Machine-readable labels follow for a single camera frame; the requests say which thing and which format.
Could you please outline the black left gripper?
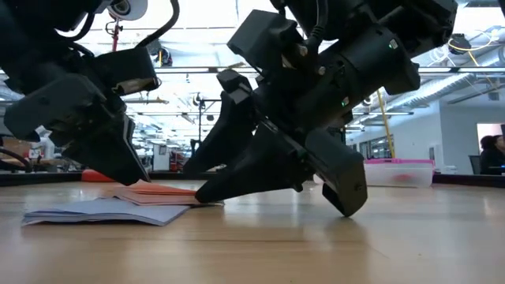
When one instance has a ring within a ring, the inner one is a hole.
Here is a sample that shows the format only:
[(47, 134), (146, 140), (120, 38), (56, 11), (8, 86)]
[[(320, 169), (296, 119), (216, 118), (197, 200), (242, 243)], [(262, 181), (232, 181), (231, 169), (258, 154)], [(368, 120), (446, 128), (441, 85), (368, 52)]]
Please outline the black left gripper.
[(3, 51), (8, 85), (23, 94), (6, 108), (7, 129), (37, 141), (42, 126), (65, 157), (123, 185), (150, 181), (133, 148), (135, 123), (120, 98), (126, 62), (124, 51), (89, 57), (68, 50), (55, 58)]

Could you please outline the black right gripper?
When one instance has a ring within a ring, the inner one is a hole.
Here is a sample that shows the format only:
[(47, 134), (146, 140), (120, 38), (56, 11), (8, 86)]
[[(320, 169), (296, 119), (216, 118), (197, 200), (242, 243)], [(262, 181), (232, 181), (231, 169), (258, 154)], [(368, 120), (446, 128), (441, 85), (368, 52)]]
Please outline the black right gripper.
[(419, 88), (413, 63), (420, 43), (375, 26), (323, 51), (324, 73), (314, 77), (294, 72), (261, 79), (251, 89), (246, 79), (225, 70), (218, 76), (224, 92), (249, 92), (258, 125), (252, 142), (217, 177), (197, 192), (201, 203), (214, 203), (257, 192), (303, 190), (313, 174), (323, 181), (323, 195), (349, 217), (368, 198), (364, 160), (336, 131), (353, 118), (353, 108), (384, 88), (397, 95)]

